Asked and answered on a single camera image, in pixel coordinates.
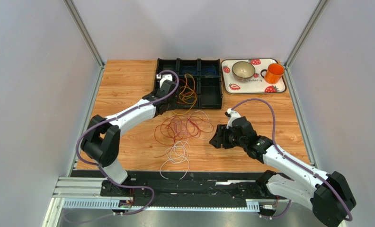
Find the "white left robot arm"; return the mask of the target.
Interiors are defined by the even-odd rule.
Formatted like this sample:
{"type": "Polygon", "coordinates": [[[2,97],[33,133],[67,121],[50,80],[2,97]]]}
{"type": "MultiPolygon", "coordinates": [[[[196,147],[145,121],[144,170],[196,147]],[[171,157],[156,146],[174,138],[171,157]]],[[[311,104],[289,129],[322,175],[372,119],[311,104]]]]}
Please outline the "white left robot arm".
{"type": "Polygon", "coordinates": [[[114,184],[121,184],[128,178],[117,160],[121,137],[140,123],[166,112],[178,86],[178,82],[166,80],[159,89],[143,96],[135,105],[112,116],[96,115],[90,120],[78,144],[114,184]]]}

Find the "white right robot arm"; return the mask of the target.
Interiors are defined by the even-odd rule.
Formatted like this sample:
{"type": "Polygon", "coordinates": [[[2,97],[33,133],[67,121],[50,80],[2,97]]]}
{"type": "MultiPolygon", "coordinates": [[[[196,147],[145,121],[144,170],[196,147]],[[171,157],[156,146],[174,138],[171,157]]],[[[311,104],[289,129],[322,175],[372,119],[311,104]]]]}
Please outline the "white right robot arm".
{"type": "Polygon", "coordinates": [[[219,124],[209,143],[215,148],[240,147],[250,158],[280,170],[285,177],[266,171],[257,180],[260,191],[301,204],[327,227],[339,226],[357,204],[343,174],[329,174],[295,158],[272,139],[258,135],[245,117],[219,124]]]}

